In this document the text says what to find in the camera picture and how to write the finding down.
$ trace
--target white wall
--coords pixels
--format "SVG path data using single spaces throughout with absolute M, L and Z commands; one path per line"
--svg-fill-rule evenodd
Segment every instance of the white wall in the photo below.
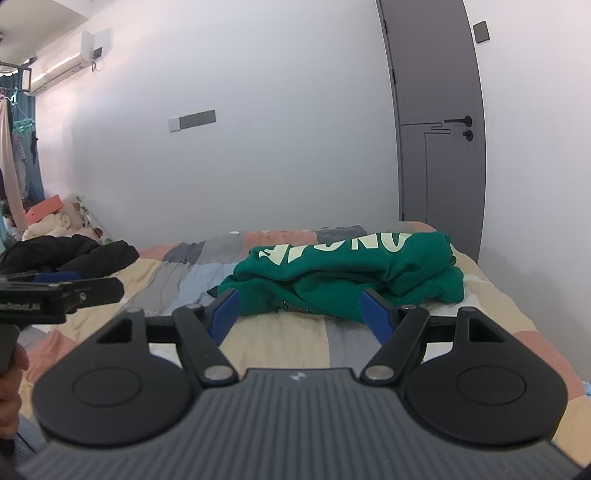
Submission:
M 147 247 L 398 218 L 375 0 L 119 0 L 82 28 L 104 61 L 37 98 L 41 172 L 111 235 Z M 168 132 L 209 109 L 217 123 Z
M 480 266 L 591 380 L 591 3 L 465 3 L 491 34 Z

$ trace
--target door handle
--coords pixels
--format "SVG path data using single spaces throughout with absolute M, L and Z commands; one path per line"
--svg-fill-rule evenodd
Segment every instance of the door handle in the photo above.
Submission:
M 450 118 L 448 120 L 443 121 L 446 124 L 464 124 L 467 127 L 472 126 L 472 117 L 470 115 L 466 115 L 464 118 Z

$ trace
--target air conditioner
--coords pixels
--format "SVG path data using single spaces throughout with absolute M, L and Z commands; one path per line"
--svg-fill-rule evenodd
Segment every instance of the air conditioner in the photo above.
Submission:
M 66 44 L 60 45 L 58 55 L 42 56 L 31 65 L 31 92 L 37 96 L 53 87 L 56 83 L 74 75 L 92 64 L 95 48 L 95 36 L 83 31 L 72 37 Z M 28 89 L 29 77 L 23 75 L 22 88 Z

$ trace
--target white blanket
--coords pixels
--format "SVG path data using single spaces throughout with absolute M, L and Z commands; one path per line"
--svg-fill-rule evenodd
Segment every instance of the white blanket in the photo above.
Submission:
M 70 226 L 70 218 L 63 213 L 50 213 L 42 220 L 32 224 L 22 235 L 22 240 L 30 240 L 43 235 L 62 236 Z

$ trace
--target patchwork quilt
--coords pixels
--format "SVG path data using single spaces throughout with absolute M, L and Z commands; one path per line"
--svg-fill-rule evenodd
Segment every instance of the patchwork quilt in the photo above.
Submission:
M 430 231 L 418 222 L 400 222 L 392 232 Z M 188 303 L 207 305 L 207 291 L 218 286 L 260 245 L 315 245 L 373 233 L 360 225 L 319 231 L 231 232 L 198 243 L 159 245 L 144 251 L 128 268 L 116 273 L 125 286 L 125 297 L 117 304 L 79 310 L 59 326 L 33 326 L 23 331 L 20 342 L 31 357 L 31 367 L 21 386 L 21 412 L 30 417 L 31 392 L 35 382 L 76 345 L 106 324 L 121 309 L 135 306 L 147 315 L 170 314 Z M 460 304 L 426 304 L 433 314 L 455 315 L 461 306 L 475 306 L 527 345 L 564 379 L 569 403 L 554 441 L 575 461 L 591 461 L 591 402 L 571 365 L 538 332 L 515 303 L 490 283 L 466 255 L 454 252 L 464 273 L 465 299 Z M 273 312 L 240 318 L 226 337 L 223 353 L 243 374 L 247 368 L 351 367 L 356 373 L 380 345 L 362 324 L 325 316 Z M 172 345 L 151 345 L 151 351 L 178 363 Z M 435 345 L 431 355 L 446 351 Z

